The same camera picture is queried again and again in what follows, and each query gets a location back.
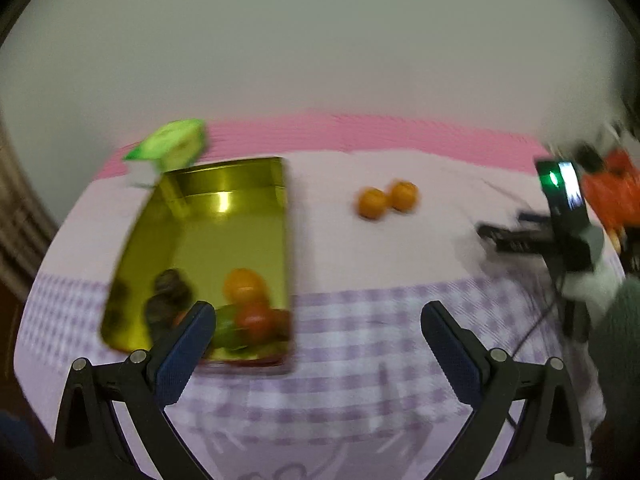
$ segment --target purple gingham pattern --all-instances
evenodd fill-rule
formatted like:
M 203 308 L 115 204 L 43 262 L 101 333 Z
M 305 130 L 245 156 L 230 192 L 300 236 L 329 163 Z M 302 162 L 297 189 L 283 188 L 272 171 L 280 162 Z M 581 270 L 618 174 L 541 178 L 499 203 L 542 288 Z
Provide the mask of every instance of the purple gingham pattern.
M 167 409 L 178 428 L 238 442 L 322 444 L 391 435 L 468 413 L 420 332 L 422 306 L 440 300 L 488 348 L 513 351 L 545 306 L 542 278 L 485 276 L 385 290 L 348 290 L 294 299 L 292 373 L 252 377 L 196 370 Z M 18 344 L 66 373 L 73 359 L 118 361 L 100 339 L 108 286 L 40 275 Z M 517 359 L 560 355 L 557 320 L 542 323 Z

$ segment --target blue gripper pad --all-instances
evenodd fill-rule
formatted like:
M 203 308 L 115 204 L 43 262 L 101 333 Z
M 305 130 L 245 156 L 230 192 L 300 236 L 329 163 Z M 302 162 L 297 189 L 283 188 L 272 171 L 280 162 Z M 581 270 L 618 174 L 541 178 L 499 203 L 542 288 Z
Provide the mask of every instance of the blue gripper pad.
M 461 329 L 439 301 L 431 301 L 422 308 L 420 328 L 458 400 L 478 408 L 482 403 L 483 372 L 489 370 L 479 368 L 478 359 L 465 350 L 460 336 L 469 331 Z
M 161 408 L 178 401 L 216 328 L 216 311 L 196 302 L 176 328 L 150 350 L 147 381 Z

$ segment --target green tissue package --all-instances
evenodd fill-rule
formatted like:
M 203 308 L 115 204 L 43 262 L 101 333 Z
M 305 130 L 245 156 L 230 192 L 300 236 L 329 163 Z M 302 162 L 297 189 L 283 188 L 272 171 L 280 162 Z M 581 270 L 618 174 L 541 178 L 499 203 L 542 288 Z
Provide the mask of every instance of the green tissue package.
M 152 187 L 166 171 L 193 164 L 206 148 L 205 123 L 200 119 L 172 121 L 156 130 L 122 160 L 130 186 Z

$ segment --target white wall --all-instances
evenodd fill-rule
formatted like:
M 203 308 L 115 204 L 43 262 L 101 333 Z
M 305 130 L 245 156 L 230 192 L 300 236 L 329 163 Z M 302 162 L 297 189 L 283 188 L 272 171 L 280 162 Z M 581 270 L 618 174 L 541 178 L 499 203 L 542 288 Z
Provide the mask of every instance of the white wall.
M 175 118 L 304 108 L 590 136 L 631 40 L 606 0 L 33 0 L 0 108 L 62 221 L 113 148 Z

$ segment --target green pepper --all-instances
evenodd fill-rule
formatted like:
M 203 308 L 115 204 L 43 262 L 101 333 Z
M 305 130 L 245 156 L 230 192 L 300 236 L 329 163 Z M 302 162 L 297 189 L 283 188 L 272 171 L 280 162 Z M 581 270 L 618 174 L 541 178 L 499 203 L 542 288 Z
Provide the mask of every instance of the green pepper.
M 235 305 L 225 305 L 216 309 L 216 330 L 211 341 L 215 348 L 233 351 L 247 346 L 244 330 L 236 326 L 236 310 Z

